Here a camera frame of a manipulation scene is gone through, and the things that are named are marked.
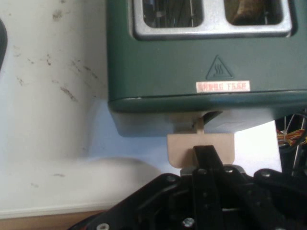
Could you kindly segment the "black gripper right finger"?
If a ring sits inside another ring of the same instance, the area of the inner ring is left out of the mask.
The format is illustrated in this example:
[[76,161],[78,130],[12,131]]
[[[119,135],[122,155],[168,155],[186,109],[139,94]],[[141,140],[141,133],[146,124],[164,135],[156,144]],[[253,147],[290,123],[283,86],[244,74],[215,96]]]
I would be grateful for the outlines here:
[[305,230],[307,179],[271,169],[252,177],[206,146],[206,229]]

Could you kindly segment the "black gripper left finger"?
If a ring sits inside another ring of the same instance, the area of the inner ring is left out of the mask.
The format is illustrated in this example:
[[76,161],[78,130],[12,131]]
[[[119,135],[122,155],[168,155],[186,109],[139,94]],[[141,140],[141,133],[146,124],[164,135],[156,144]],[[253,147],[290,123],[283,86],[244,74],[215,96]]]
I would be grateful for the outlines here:
[[196,166],[162,174],[108,211],[72,230],[224,230],[214,171],[222,162],[214,146],[193,148]]

